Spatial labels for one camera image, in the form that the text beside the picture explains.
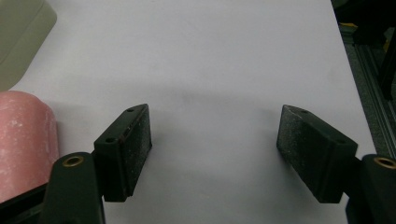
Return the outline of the pink cylindrical object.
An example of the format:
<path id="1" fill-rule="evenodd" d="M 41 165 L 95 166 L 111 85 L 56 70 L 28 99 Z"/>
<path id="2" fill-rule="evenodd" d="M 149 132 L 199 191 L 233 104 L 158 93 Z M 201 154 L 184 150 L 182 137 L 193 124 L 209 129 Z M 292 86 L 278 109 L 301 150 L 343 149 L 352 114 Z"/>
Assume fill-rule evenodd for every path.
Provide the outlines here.
<path id="1" fill-rule="evenodd" d="M 47 183 L 58 159 L 50 107 L 26 92 L 0 92 L 0 203 Z"/>

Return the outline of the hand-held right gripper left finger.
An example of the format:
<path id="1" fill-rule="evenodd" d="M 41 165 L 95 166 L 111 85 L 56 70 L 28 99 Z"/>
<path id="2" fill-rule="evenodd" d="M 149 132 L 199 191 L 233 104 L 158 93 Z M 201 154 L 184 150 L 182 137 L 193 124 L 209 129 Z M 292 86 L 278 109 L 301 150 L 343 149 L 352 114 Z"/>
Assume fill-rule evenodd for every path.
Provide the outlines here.
<path id="1" fill-rule="evenodd" d="M 124 110 L 94 141 L 93 157 L 106 202 L 125 202 L 151 150 L 149 105 Z"/>

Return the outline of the grey-green plastic container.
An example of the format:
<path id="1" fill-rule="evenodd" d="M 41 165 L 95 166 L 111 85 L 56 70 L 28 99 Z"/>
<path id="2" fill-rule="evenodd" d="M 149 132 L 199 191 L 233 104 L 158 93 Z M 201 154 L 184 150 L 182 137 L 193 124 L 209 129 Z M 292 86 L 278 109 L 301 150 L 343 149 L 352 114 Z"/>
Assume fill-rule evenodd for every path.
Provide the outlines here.
<path id="1" fill-rule="evenodd" d="M 0 0 L 0 91 L 21 80 L 56 21 L 47 0 Z"/>

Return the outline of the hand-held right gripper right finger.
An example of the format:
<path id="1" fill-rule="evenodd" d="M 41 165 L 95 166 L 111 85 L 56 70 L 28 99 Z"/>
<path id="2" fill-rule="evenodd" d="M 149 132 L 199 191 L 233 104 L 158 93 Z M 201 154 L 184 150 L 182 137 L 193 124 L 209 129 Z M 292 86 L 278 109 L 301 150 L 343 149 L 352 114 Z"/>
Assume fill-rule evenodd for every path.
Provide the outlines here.
<path id="1" fill-rule="evenodd" d="M 358 144 L 313 113 L 283 105 L 276 147 L 321 203 L 339 203 Z"/>

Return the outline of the aluminium frame rail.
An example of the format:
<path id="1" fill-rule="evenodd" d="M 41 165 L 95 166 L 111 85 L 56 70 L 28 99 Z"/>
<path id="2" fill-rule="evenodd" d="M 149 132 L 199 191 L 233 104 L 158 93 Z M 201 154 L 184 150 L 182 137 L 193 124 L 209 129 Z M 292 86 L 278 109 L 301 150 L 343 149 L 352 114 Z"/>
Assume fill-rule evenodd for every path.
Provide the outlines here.
<path id="1" fill-rule="evenodd" d="M 396 97 L 386 100 L 377 83 L 379 64 L 385 57 L 382 47 L 357 44 L 352 35 L 356 28 L 340 25 L 346 49 L 369 130 L 379 155 L 396 159 Z"/>

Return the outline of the dark equipment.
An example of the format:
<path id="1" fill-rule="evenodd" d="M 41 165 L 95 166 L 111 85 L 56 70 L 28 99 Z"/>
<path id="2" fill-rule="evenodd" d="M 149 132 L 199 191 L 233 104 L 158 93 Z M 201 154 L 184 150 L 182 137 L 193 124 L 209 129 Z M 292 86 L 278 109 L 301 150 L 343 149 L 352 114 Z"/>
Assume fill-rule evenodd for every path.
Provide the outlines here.
<path id="1" fill-rule="evenodd" d="M 334 9 L 339 23 L 358 26 L 352 37 L 355 44 L 372 45 L 388 28 L 394 32 L 379 70 L 378 85 L 386 100 L 392 100 L 392 82 L 396 78 L 396 0 L 346 0 Z"/>

